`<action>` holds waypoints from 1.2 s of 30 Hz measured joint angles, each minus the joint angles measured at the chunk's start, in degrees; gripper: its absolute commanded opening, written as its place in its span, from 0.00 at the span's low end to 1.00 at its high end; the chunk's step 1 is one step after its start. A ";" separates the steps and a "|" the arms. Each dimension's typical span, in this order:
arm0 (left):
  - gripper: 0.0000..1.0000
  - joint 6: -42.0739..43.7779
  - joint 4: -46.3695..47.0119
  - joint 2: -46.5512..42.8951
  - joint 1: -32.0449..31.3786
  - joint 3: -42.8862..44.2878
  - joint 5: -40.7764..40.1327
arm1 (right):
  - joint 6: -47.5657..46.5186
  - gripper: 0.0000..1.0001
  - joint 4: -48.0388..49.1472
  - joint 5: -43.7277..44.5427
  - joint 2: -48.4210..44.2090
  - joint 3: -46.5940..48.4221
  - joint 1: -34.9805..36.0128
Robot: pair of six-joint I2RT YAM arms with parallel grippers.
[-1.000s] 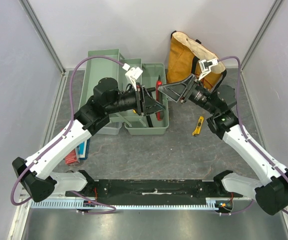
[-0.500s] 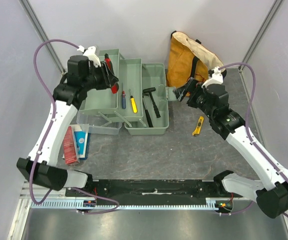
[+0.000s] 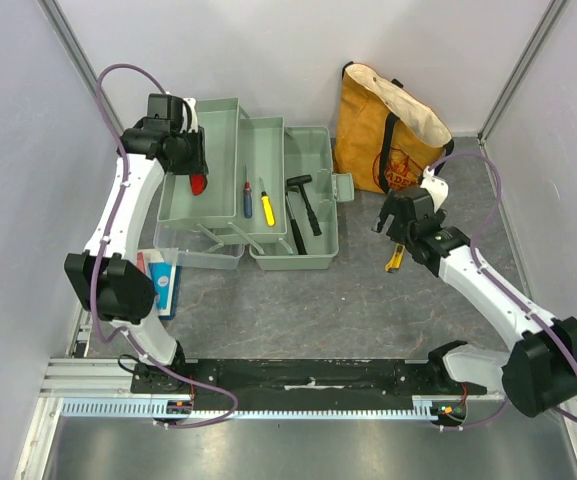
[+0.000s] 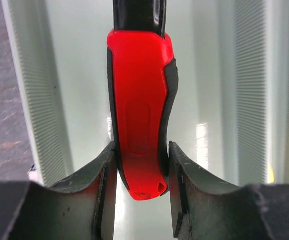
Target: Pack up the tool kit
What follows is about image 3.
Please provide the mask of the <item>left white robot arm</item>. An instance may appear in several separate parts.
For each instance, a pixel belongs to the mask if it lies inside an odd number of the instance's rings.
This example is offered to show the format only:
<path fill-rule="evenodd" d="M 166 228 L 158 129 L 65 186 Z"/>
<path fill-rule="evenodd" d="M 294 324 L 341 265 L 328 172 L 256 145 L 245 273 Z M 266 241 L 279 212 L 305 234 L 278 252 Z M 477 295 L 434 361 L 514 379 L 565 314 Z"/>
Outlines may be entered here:
<path fill-rule="evenodd" d="M 123 336 L 153 380 L 178 392 L 188 380 L 180 343 L 159 319 L 152 280 L 137 265 L 138 243 L 150 202 L 168 174 L 206 177 L 205 133 L 196 100 L 149 96 L 147 113 L 116 133 L 117 163 L 103 213 L 82 252 L 64 270 L 103 343 Z"/>

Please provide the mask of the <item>yellow utility knife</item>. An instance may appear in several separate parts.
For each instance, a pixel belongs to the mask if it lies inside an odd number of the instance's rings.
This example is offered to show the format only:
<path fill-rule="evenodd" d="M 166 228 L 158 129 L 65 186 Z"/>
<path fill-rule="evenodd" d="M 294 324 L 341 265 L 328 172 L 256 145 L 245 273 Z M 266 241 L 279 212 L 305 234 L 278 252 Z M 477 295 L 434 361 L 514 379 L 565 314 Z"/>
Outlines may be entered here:
<path fill-rule="evenodd" d="M 397 243 L 395 245 L 395 249 L 390 260 L 384 267 L 385 271 L 387 273 L 392 273 L 398 270 L 401 267 L 404 255 L 405 255 L 405 246 Z"/>

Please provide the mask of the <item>black rubber mallet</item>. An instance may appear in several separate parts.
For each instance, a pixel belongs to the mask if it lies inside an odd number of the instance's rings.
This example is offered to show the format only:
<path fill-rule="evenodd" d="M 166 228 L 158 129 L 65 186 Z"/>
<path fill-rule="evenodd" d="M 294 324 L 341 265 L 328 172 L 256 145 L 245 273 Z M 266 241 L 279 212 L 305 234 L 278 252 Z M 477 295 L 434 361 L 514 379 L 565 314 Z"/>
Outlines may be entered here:
<path fill-rule="evenodd" d="M 309 220 L 309 224 L 312 230 L 312 233 L 315 237 L 321 236 L 322 231 L 319 225 L 318 218 L 312 208 L 311 202 L 309 197 L 305 191 L 305 185 L 312 182 L 312 176 L 309 174 L 299 175 L 290 177 L 286 180 L 286 187 L 289 189 L 296 188 L 301 195 L 301 198 L 304 202 L 307 217 Z"/>

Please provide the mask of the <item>green plastic tool box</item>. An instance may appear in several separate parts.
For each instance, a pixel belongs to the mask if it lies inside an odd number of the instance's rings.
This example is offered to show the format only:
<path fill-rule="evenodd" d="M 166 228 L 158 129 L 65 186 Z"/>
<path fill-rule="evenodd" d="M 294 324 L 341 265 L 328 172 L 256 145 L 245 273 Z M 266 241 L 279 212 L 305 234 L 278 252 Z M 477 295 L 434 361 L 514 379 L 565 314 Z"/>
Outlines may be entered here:
<path fill-rule="evenodd" d="M 332 139 L 324 126 L 288 126 L 282 117 L 251 117 L 236 98 L 197 105 L 205 130 L 208 185 L 194 196 L 189 180 L 165 177 L 153 245 L 184 267 L 234 269 L 249 252 L 266 271 L 325 270 L 339 252 L 337 206 L 354 198 L 349 174 L 333 166 Z M 252 186 L 253 217 L 244 217 L 244 166 Z M 322 235 L 312 233 L 304 202 L 290 177 L 309 174 L 305 185 Z M 266 224 L 259 178 L 272 202 L 276 225 Z M 299 255 L 285 193 L 298 222 L 307 255 Z"/>

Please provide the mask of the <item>red black utility knife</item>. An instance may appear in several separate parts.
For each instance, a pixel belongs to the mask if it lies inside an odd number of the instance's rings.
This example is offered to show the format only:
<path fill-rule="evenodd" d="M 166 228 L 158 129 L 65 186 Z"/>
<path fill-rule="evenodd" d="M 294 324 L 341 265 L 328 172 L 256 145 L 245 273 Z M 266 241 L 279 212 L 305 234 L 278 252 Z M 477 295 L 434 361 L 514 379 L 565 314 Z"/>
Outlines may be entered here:
<path fill-rule="evenodd" d="M 208 179 L 204 174 L 193 174 L 189 176 L 191 192 L 194 196 L 201 195 L 207 188 Z"/>

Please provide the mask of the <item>blue red screwdriver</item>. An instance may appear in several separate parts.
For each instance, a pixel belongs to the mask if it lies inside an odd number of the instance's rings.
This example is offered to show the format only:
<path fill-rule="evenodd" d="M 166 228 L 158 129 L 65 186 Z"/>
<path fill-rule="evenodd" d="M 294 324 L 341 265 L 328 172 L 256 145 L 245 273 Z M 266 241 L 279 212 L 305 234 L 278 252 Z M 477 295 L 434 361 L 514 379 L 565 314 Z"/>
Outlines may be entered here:
<path fill-rule="evenodd" d="M 252 186 L 249 180 L 247 166 L 244 166 L 243 209 L 245 218 L 250 219 L 253 217 Z"/>

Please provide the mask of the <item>claw hammer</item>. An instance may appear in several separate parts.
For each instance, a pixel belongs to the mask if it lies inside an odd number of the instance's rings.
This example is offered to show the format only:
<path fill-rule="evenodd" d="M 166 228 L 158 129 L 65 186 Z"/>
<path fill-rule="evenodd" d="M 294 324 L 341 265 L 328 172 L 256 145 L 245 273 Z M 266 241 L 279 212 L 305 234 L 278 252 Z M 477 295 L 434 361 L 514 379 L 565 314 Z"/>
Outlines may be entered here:
<path fill-rule="evenodd" d="M 285 193 L 285 202 L 286 202 L 287 214 L 289 217 L 291 230 L 292 230 L 292 234 L 293 234 L 293 239 L 295 241 L 295 245 L 296 245 L 298 254 L 299 255 L 307 255 L 307 250 L 305 247 L 303 236 L 301 234 L 301 230 L 299 228 L 298 222 L 295 218 L 294 211 L 292 208 L 292 204 L 290 202 L 290 197 L 289 197 L 288 192 Z"/>

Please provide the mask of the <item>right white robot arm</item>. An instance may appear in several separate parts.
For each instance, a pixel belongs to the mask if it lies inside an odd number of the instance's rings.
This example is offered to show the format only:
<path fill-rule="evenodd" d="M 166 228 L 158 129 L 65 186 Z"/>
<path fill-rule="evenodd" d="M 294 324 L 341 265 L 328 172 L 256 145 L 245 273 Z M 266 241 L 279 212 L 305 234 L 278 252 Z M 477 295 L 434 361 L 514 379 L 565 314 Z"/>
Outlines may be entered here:
<path fill-rule="evenodd" d="M 577 319 L 539 307 L 481 259 L 467 235 L 445 227 L 443 209 L 420 186 L 391 191 L 375 231 L 385 232 L 412 259 L 453 287 L 493 326 L 503 351 L 453 341 L 431 352 L 426 381 L 435 392 L 471 383 L 501 393 L 534 418 L 577 396 Z"/>

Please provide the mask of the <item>yellow handled screwdriver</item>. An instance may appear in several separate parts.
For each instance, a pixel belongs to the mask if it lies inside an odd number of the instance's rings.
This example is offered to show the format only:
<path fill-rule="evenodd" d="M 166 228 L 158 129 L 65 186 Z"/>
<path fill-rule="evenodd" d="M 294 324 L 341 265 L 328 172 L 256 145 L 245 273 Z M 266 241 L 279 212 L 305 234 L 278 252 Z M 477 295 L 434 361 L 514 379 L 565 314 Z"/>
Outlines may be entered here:
<path fill-rule="evenodd" d="M 260 188 L 261 188 L 262 210 L 264 213 L 264 218 L 265 218 L 266 224 L 269 227 L 274 227 L 276 225 L 276 218 L 275 218 L 275 214 L 274 214 L 274 209 L 273 209 L 272 202 L 271 202 L 270 197 L 267 193 L 267 190 L 265 188 L 265 185 L 264 185 L 262 178 L 259 178 L 259 184 L 260 184 Z"/>

